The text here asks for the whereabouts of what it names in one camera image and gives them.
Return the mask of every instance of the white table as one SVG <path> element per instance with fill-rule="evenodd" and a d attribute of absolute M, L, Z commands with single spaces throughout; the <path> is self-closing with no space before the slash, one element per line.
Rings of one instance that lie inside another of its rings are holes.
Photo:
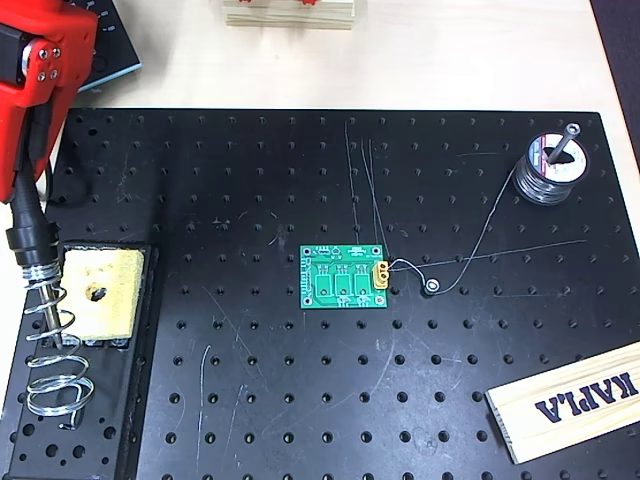
<path fill-rule="evenodd" d="M 589 0 L 361 0 L 353 31 L 229 28 L 217 0 L 117 7 L 145 66 L 78 105 L 596 111 L 640 235 L 638 168 Z M 4 397 L 24 303 L 4 234 L 0 272 Z"/>

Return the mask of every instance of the thin wire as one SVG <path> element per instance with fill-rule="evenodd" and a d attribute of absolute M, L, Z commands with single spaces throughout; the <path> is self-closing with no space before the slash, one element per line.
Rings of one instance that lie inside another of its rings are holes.
<path fill-rule="evenodd" d="M 536 245 L 535 247 L 517 248 L 515 250 L 505 250 L 505 251 L 502 251 L 502 252 L 494 252 L 494 253 L 487 253 L 487 254 L 484 254 L 484 255 L 477 255 L 477 256 L 473 257 L 472 260 L 480 260 L 480 259 L 483 259 L 483 258 L 498 257 L 500 255 L 509 255 L 511 253 L 531 252 L 533 250 L 542 250 L 544 248 L 562 247 L 564 245 L 574 245 L 576 243 L 587 243 L 587 241 L 586 240 L 569 240 L 567 242 L 547 243 L 545 245 Z M 464 262 L 465 260 L 469 260 L 469 258 L 470 257 L 465 257 L 462 260 L 444 260 L 442 262 L 424 263 L 422 265 L 413 265 L 413 266 L 415 268 L 439 267 L 441 265 L 451 265 L 452 263 L 460 263 L 461 261 Z M 411 267 L 389 268 L 390 272 L 405 272 L 407 270 L 411 270 Z"/>
<path fill-rule="evenodd" d="M 369 160 L 371 161 L 371 186 L 373 187 L 371 190 L 373 191 L 373 196 L 375 197 L 376 192 L 376 181 L 373 178 L 373 155 L 371 154 L 371 139 L 369 139 Z M 379 243 L 378 240 L 378 229 L 376 228 L 376 211 L 373 211 L 373 231 L 375 233 L 376 236 L 376 243 Z"/>
<path fill-rule="evenodd" d="M 493 208 L 489 212 L 489 215 L 487 216 L 487 220 L 484 222 L 484 227 L 482 227 L 482 232 L 480 232 L 480 236 L 478 237 L 478 241 L 476 242 L 475 247 L 473 247 L 473 251 L 471 252 L 471 255 L 469 255 L 469 259 L 467 260 L 467 263 L 465 263 L 464 267 L 462 268 L 462 271 L 460 272 L 460 275 L 458 275 L 458 278 L 456 278 L 456 280 L 451 284 L 451 286 L 449 288 L 446 288 L 445 290 L 440 290 L 438 292 L 435 292 L 434 295 L 444 295 L 445 293 L 450 292 L 451 290 L 456 288 L 456 285 L 458 285 L 458 283 L 460 283 L 460 280 L 462 280 L 462 277 L 464 276 L 464 274 L 466 273 L 467 269 L 469 268 L 469 265 L 471 265 L 471 261 L 473 260 L 475 254 L 477 253 L 478 248 L 480 248 L 480 243 L 482 243 L 482 239 L 484 238 L 485 233 L 487 233 L 487 228 L 489 227 L 489 222 L 491 221 L 491 218 L 493 217 L 493 214 L 496 213 L 496 209 L 498 208 L 498 203 L 500 203 L 500 199 L 504 195 L 504 192 L 507 189 L 507 185 L 509 185 L 509 181 L 511 180 L 511 177 L 513 176 L 513 173 L 516 171 L 516 166 L 517 166 L 517 164 L 511 169 L 511 171 L 509 172 L 509 175 L 507 176 L 507 179 L 505 180 L 504 184 L 502 185 L 502 188 L 500 189 L 500 193 L 498 193 L 498 196 L 496 197 L 496 201 L 493 203 Z"/>
<path fill-rule="evenodd" d="M 391 265 L 389 265 L 389 271 L 397 272 L 398 270 L 391 270 L 391 267 L 393 267 L 398 262 L 409 265 L 409 268 L 403 268 L 402 270 L 411 270 L 411 269 L 415 270 L 415 272 L 418 274 L 422 282 L 422 288 L 427 288 L 427 279 L 424 277 L 424 274 L 420 271 L 420 269 L 418 269 L 418 267 L 416 267 L 409 260 L 405 260 L 404 258 L 396 258 L 393 262 L 391 262 Z"/>
<path fill-rule="evenodd" d="M 362 153 L 362 163 L 364 164 L 364 170 L 367 174 L 367 180 L 369 181 L 369 188 L 371 189 L 371 198 L 373 199 L 373 211 L 378 216 L 378 224 L 380 225 L 380 233 L 382 234 L 382 241 L 384 242 L 384 247 L 387 249 L 387 255 L 389 255 L 390 254 L 389 244 L 387 243 L 387 237 L 384 233 L 384 227 L 382 226 L 382 219 L 380 218 L 380 209 L 378 208 L 378 200 L 376 199 L 375 187 L 373 186 L 373 180 L 371 175 L 369 174 L 369 168 L 367 167 L 367 160 L 364 153 L 364 139 L 362 138 L 360 139 L 360 151 Z M 371 139 L 369 139 L 369 156 L 373 159 L 373 155 L 371 154 Z"/>
<path fill-rule="evenodd" d="M 344 142 L 347 147 L 347 160 L 349 161 L 349 183 L 351 185 L 351 208 L 353 210 L 353 220 L 356 224 L 353 226 L 354 232 L 356 234 L 356 243 L 360 245 L 360 236 L 358 234 L 358 213 L 356 212 L 356 192 L 353 188 L 353 167 L 351 166 L 351 152 L 349 151 L 349 132 L 347 130 L 347 122 L 344 122 Z"/>

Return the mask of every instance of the solder spool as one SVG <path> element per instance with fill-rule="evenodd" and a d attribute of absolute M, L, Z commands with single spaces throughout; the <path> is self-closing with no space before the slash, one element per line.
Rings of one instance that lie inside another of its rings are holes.
<path fill-rule="evenodd" d="M 558 205 L 587 175 L 587 155 L 575 141 L 579 134 L 580 126 L 571 123 L 567 125 L 564 136 L 545 133 L 531 142 L 513 176 L 516 188 L 527 200 L 537 205 Z M 556 147 L 562 150 L 559 155 L 553 155 L 555 158 L 549 163 Z"/>

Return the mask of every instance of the yellow sponge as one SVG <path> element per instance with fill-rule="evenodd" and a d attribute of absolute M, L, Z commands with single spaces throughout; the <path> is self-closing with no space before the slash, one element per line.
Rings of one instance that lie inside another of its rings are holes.
<path fill-rule="evenodd" d="M 59 308 L 74 313 L 76 321 L 65 333 L 82 340 L 131 338 L 143 265 L 139 250 L 67 251 L 61 282 L 67 297 Z"/>

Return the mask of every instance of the wooden plank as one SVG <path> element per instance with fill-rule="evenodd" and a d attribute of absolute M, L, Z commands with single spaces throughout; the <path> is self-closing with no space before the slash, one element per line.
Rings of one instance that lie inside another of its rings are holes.
<path fill-rule="evenodd" d="M 222 9 L 230 26 L 350 29 L 355 20 L 354 0 L 223 0 Z"/>
<path fill-rule="evenodd" d="M 640 421 L 640 343 L 491 389 L 515 463 Z"/>

